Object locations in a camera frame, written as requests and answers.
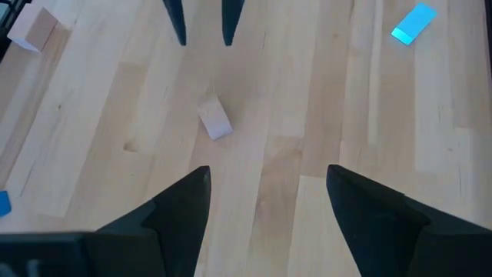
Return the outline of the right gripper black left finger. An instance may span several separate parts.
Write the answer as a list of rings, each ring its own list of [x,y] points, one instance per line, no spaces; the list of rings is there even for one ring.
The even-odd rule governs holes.
[[[200,166],[86,240],[93,277],[194,277],[208,222],[211,170]]]

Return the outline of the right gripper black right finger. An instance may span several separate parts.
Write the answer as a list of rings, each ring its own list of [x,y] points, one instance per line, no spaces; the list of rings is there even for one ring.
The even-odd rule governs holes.
[[[492,277],[492,230],[340,165],[326,186],[361,277]]]

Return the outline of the blue block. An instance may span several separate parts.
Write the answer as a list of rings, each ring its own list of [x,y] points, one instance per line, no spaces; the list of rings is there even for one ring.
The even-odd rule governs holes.
[[[0,191],[0,218],[12,211],[12,205],[7,191]]]
[[[410,45],[437,16],[437,10],[424,3],[418,3],[394,27],[391,36],[404,45]]]

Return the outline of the plain wooden block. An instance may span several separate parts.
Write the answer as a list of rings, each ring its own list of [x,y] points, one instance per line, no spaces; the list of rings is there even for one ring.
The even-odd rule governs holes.
[[[7,38],[24,49],[41,52],[58,19],[43,5],[25,4]]]
[[[199,103],[198,115],[213,141],[233,132],[229,118],[216,95],[209,95]]]

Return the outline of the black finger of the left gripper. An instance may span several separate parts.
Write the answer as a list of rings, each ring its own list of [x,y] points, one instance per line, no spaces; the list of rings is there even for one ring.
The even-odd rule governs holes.
[[[169,18],[171,19],[180,45],[185,46],[187,44],[187,35],[182,0],[162,1],[168,11]]]
[[[222,35],[226,46],[231,46],[239,23],[244,0],[221,0]]]

